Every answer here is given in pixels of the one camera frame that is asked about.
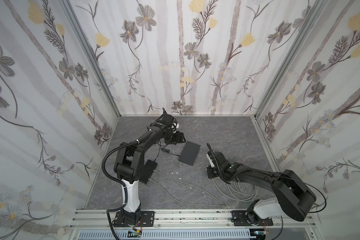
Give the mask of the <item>black power adapter with cable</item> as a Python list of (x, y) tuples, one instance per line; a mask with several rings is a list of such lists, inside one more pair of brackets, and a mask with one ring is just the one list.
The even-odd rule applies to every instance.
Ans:
[(180, 157), (180, 155), (178, 155), (178, 154), (171, 153), (171, 150), (167, 149), (167, 145), (164, 145), (164, 146), (160, 145), (160, 147), (161, 147), (162, 152), (176, 156), (176, 157)]

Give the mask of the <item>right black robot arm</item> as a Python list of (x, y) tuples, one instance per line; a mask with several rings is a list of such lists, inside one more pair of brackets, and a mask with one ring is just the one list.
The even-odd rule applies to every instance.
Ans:
[(312, 211), (317, 197), (312, 186), (303, 182), (295, 172), (267, 172), (251, 168), (241, 163), (230, 163), (223, 153), (209, 150), (207, 167), (209, 179), (220, 178), (226, 184), (246, 183), (272, 192), (275, 197), (254, 200), (247, 208), (245, 221), (257, 225), (269, 217), (288, 216), (303, 222)]

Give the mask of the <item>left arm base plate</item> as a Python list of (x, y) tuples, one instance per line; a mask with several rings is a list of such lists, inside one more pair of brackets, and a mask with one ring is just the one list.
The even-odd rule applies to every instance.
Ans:
[(154, 211), (137, 211), (136, 213), (120, 211), (113, 218), (112, 225), (113, 227), (153, 227), (154, 220)]

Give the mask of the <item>black ribbed network switch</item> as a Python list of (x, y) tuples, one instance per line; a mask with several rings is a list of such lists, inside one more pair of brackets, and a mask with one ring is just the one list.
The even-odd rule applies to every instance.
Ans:
[(147, 184), (149, 179), (151, 178), (152, 174), (154, 173), (154, 170), (156, 169), (156, 167), (158, 166), (158, 164), (152, 160), (147, 160), (147, 162), (145, 163), (144, 167), (143, 167), (143, 172), (142, 175), (139, 179), (140, 183), (143, 184)]

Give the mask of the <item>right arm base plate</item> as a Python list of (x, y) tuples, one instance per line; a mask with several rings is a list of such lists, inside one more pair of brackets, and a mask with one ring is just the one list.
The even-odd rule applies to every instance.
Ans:
[(235, 227), (268, 227), (274, 225), (271, 218), (261, 219), (254, 212), (231, 211), (231, 214), (231, 222)]

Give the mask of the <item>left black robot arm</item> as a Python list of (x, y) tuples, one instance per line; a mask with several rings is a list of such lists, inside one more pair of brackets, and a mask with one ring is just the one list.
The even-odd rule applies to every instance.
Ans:
[(121, 143), (104, 156), (102, 172), (108, 179), (121, 184), (123, 191), (122, 206), (107, 210), (108, 217), (110, 213), (116, 213), (115, 219), (109, 220), (112, 227), (137, 226), (140, 223), (139, 181), (141, 177), (153, 172), (151, 169), (145, 171), (145, 167), (157, 166), (155, 161), (145, 163), (145, 153), (162, 139), (167, 145), (185, 143), (185, 136), (178, 128), (177, 120), (163, 109), (162, 115), (147, 127), (142, 136), (129, 143)]

